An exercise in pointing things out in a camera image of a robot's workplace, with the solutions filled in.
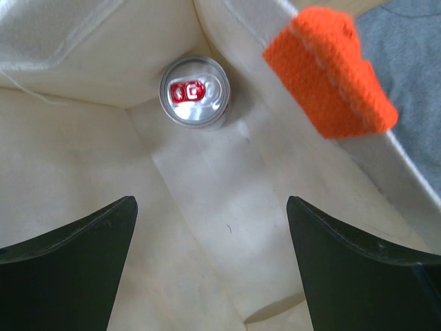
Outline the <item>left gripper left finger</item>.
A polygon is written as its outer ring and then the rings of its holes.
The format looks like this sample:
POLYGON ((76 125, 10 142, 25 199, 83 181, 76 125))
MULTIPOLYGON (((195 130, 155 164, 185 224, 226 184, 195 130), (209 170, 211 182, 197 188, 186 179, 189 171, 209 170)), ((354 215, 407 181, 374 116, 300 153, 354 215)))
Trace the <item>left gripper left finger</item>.
POLYGON ((93 214, 1 249, 2 330, 106 330, 138 205, 93 214))

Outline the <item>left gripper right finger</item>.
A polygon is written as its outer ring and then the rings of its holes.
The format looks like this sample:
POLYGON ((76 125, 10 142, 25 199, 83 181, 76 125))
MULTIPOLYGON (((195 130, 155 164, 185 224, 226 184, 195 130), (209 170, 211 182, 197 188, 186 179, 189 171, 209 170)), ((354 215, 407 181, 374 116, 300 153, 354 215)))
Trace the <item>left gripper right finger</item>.
POLYGON ((300 197, 287 218, 315 330, 439 330, 440 256, 381 239, 300 197))

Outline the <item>red soda can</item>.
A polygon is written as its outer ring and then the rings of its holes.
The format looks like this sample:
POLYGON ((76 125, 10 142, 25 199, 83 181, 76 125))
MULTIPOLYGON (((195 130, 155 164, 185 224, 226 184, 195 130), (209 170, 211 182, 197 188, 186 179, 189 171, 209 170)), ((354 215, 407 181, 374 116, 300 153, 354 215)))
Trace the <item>red soda can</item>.
POLYGON ((192 54, 171 62, 158 93, 166 115, 185 128, 217 130, 227 120, 230 82, 223 67, 208 56, 192 54))

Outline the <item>beige canvas tote bag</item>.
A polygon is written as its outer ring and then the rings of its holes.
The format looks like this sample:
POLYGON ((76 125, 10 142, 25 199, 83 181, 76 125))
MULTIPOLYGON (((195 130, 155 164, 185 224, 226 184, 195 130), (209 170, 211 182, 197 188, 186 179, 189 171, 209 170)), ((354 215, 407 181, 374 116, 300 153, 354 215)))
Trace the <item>beige canvas tote bag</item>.
POLYGON ((391 136, 337 143, 262 58, 307 1, 2 1, 1 245, 126 195, 139 216, 111 330, 310 324, 286 202, 298 195, 388 241, 440 251, 440 215, 391 136), (158 85, 183 54, 219 61, 232 114, 190 130, 158 85))

